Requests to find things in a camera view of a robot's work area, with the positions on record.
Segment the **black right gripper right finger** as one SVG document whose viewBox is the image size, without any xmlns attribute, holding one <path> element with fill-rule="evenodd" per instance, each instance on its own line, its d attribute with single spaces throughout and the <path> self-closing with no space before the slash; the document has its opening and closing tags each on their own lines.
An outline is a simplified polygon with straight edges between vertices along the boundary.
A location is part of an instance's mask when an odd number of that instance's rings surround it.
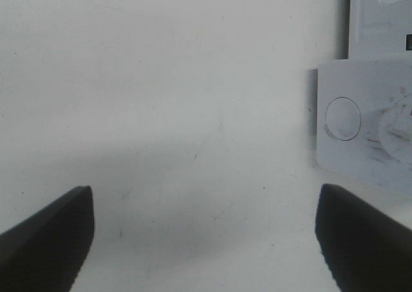
<svg viewBox="0 0 412 292">
<path fill-rule="evenodd" d="M 345 188 L 321 187 L 315 235 L 341 291 L 411 291 L 411 229 Z"/>
</svg>

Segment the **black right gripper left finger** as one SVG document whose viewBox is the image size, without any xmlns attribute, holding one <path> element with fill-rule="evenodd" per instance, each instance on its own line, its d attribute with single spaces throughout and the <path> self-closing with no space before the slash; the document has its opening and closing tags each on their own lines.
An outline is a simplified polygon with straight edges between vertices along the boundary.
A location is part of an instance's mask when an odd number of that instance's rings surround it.
<svg viewBox="0 0 412 292">
<path fill-rule="evenodd" d="M 94 234 L 92 189 L 73 188 L 1 234 L 1 291 L 69 291 Z"/>
</svg>

